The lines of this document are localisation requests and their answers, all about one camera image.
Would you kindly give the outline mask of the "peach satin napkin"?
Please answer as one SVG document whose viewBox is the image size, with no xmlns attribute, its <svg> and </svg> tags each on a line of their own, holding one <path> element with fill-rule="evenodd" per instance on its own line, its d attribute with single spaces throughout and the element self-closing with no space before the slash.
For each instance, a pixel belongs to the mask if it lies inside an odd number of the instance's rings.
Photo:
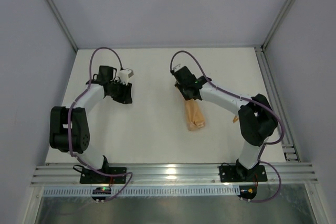
<svg viewBox="0 0 336 224">
<path fill-rule="evenodd" d="M 189 131 L 196 131 L 205 127 L 205 119 L 195 100 L 184 101 L 186 126 Z"/>
</svg>

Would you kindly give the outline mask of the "orange plastic knife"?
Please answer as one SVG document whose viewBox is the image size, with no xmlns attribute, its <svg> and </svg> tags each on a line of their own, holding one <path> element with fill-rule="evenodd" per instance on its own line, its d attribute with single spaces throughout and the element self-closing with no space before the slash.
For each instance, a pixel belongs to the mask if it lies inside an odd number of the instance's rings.
<svg viewBox="0 0 336 224">
<path fill-rule="evenodd" d="M 236 123 L 238 120 L 239 120 L 239 117 L 238 117 L 237 115 L 234 116 L 234 118 L 233 118 L 233 123 Z"/>
</svg>

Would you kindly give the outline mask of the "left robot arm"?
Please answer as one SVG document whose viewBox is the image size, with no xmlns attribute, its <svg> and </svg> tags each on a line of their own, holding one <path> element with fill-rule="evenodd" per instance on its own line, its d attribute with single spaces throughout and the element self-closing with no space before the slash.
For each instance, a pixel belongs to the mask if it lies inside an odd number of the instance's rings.
<svg viewBox="0 0 336 224">
<path fill-rule="evenodd" d="M 114 174 L 107 158 L 90 145 L 87 116 L 103 99 L 110 97 L 119 104 L 131 104 L 133 70 L 100 66 L 97 74 L 86 82 L 85 89 L 67 106 L 55 106 L 50 112 L 49 144 L 53 149 L 69 153 L 83 165 L 85 175 Z"/>
</svg>

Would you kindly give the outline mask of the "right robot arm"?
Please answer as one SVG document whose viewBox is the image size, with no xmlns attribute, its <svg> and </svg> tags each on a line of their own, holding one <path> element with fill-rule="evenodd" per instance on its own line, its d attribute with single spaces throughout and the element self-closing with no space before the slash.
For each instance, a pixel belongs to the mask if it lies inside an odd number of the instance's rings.
<svg viewBox="0 0 336 224">
<path fill-rule="evenodd" d="M 251 179 L 260 164 L 267 140 L 278 127 L 278 120 L 267 98 L 262 94 L 245 98 L 225 91 L 204 75 L 197 78 L 186 66 L 177 65 L 170 72 L 185 100 L 210 102 L 238 117 L 245 142 L 234 173 L 239 181 Z"/>
</svg>

